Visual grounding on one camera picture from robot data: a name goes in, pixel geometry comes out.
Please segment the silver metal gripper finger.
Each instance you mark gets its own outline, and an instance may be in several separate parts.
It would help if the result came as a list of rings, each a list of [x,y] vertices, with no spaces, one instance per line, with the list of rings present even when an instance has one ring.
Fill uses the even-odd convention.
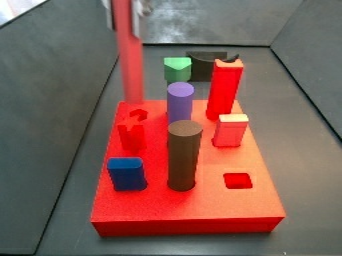
[[[106,8],[106,19],[108,19],[108,27],[109,29],[114,29],[113,25],[113,6],[112,6],[112,0],[102,0],[102,4]]]

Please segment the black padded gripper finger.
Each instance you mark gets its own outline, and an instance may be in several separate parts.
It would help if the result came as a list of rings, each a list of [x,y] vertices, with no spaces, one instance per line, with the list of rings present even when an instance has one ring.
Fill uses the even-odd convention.
[[[132,0],[133,34],[142,37],[146,30],[146,18],[153,13],[152,0]]]

